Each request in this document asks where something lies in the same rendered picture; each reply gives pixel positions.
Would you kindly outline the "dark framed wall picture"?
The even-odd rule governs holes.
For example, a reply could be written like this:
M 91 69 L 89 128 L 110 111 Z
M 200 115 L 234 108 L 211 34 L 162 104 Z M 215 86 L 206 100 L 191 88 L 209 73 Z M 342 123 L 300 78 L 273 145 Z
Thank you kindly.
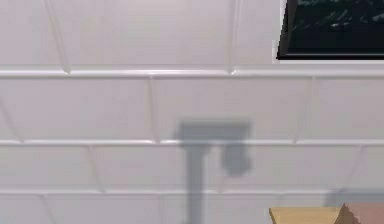
M 384 60 L 384 0 L 287 0 L 278 60 Z

